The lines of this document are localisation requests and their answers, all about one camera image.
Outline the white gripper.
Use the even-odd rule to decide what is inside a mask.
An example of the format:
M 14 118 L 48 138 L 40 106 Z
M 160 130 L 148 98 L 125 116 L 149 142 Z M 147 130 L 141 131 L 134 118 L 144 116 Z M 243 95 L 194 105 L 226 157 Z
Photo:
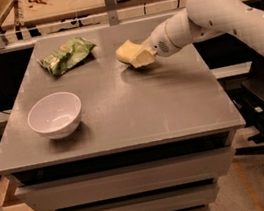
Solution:
M 144 49 L 132 57 L 129 61 L 135 68 L 149 65 L 155 62 L 155 55 L 168 57 L 181 50 L 181 47 L 176 45 L 172 39 L 173 30 L 168 22 L 160 23 L 149 37 L 144 41 L 144 44 L 150 49 Z

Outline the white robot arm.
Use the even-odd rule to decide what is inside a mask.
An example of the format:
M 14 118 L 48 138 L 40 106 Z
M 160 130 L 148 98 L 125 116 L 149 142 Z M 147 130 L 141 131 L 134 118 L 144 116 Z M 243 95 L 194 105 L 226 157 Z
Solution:
M 168 57 L 186 45 L 206 41 L 220 33 L 239 41 L 264 56 L 264 11 L 239 0 L 187 0 L 186 8 L 160 23 L 129 61 L 139 68 L 157 55 Z

